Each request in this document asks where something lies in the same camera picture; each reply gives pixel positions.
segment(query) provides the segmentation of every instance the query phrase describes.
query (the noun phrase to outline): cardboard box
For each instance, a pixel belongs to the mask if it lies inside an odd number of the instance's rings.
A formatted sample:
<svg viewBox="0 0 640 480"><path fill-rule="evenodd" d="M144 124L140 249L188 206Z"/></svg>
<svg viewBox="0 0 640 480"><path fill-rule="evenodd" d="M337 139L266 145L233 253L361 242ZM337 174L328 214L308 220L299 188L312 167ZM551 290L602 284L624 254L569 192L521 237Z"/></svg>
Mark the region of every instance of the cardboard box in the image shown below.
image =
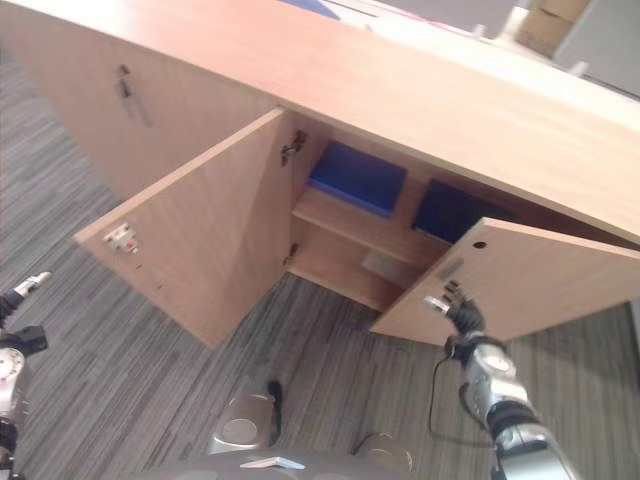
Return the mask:
<svg viewBox="0 0 640 480"><path fill-rule="evenodd" d="M588 3L589 0L538 0L522 22L516 42L550 57Z"/></svg>
<svg viewBox="0 0 640 480"><path fill-rule="evenodd" d="M534 8L575 22L588 4L589 0L540 0Z"/></svg>

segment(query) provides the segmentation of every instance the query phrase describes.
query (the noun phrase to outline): floor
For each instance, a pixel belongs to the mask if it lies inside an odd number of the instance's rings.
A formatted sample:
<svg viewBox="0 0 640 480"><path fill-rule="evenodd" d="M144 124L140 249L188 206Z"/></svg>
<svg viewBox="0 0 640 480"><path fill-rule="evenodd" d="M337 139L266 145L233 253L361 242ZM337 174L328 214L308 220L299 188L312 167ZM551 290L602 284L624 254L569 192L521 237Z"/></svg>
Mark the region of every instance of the floor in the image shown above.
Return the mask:
<svg viewBox="0 0 640 480"><path fill-rule="evenodd" d="M54 272L14 316L14 328L44 325L50 342L30 360L17 455L29 480L112 479L197 457L225 403L272 377L285 386L284 446L347 452L386 431L413 453L417 478L488 478L489 450L427 433L440 349L367 333L375 312L288 276L209 351L78 248L73 232L116 199L18 65L0 57L0 287ZM620 306L510 345L586 480L640 478L633 338ZM457 403L460 379L445 367L436 428L484 438Z"/></svg>

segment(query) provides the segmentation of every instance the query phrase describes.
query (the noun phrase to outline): desk top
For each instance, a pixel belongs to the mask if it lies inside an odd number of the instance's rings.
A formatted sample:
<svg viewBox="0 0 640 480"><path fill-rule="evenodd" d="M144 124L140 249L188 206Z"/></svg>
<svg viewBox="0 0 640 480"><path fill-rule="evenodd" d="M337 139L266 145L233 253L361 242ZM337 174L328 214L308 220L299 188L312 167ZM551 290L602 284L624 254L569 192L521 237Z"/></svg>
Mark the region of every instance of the desk top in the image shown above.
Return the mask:
<svg viewBox="0 0 640 480"><path fill-rule="evenodd" d="M12 5L188 62L640 243L640 118L611 92L532 60L501 76L275 0L0 0ZM497 58L451 35L474 58Z"/></svg>

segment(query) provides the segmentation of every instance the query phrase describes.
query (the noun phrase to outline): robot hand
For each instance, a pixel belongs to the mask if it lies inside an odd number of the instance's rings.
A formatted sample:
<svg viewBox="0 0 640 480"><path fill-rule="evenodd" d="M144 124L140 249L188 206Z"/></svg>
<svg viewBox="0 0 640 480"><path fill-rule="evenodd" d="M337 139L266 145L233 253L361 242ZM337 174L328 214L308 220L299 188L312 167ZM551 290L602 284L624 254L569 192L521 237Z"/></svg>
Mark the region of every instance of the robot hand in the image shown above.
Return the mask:
<svg viewBox="0 0 640 480"><path fill-rule="evenodd" d="M485 320L477 305L450 283L443 302L425 303L446 315L458 335L445 344L448 358L460 361L465 384L465 410L490 433L498 465L494 480L579 480L551 432L538 420L525 387L505 345L485 333Z"/></svg>

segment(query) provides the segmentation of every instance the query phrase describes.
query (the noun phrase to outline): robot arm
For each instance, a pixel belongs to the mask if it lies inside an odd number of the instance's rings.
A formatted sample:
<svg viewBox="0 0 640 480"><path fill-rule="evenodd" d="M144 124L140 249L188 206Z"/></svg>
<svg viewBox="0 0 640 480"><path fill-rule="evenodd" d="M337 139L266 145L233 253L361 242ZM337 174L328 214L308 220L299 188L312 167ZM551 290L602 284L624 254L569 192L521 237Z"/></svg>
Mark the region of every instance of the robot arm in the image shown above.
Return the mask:
<svg viewBox="0 0 640 480"><path fill-rule="evenodd" d="M45 272L29 277L0 295L0 332L5 327L5 319L50 276ZM26 358L46 348L47 338L42 327L0 333L0 480L21 478L13 473L13 458L27 417L26 390L30 375Z"/></svg>
<svg viewBox="0 0 640 480"><path fill-rule="evenodd" d="M533 410L516 367L499 340L485 333L485 321L473 301L455 288L451 304L433 297L425 302L453 322L458 335L445 345L465 377L466 410L490 432L497 466L493 480L580 480L551 432Z"/></svg>

